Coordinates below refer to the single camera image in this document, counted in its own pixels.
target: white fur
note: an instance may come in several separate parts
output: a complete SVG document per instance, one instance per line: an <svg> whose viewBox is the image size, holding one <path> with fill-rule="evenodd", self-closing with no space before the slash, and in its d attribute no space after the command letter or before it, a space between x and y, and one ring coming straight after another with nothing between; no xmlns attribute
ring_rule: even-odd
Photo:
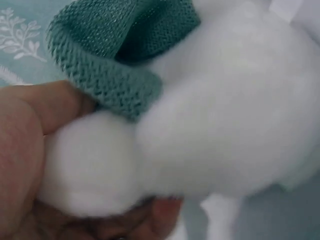
<svg viewBox="0 0 320 240"><path fill-rule="evenodd" d="M136 128L98 112L50 136L40 200L102 217L149 194L246 196L309 153L320 131L319 49L266 7L211 18L215 5L197 1L201 26L148 66L166 82L162 98Z"/></svg>
<svg viewBox="0 0 320 240"><path fill-rule="evenodd" d="M68 214L104 217L140 199L134 126L107 111L80 118L46 140L38 198Z"/></svg>
<svg viewBox="0 0 320 240"><path fill-rule="evenodd" d="M149 194L246 196L317 143L319 49L259 4L204 22L151 69L177 84L137 127Z"/></svg>

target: teal knit fabric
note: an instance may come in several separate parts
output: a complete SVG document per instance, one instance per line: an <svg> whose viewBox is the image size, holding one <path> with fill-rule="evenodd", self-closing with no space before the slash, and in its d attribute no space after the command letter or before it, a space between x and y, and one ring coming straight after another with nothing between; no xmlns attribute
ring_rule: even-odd
<svg viewBox="0 0 320 240"><path fill-rule="evenodd" d="M191 1L75 1L49 25L49 53L77 88L137 121L161 95L162 81L132 65L164 53L199 25Z"/></svg>

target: green knitted scarf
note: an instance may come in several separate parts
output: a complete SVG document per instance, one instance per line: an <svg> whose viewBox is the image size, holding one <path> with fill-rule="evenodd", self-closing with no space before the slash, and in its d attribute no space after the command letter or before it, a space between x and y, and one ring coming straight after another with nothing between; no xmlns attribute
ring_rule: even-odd
<svg viewBox="0 0 320 240"><path fill-rule="evenodd" d="M162 92L139 65L200 24L192 0L78 0L47 31L48 50L71 83L102 106L137 121Z"/></svg>

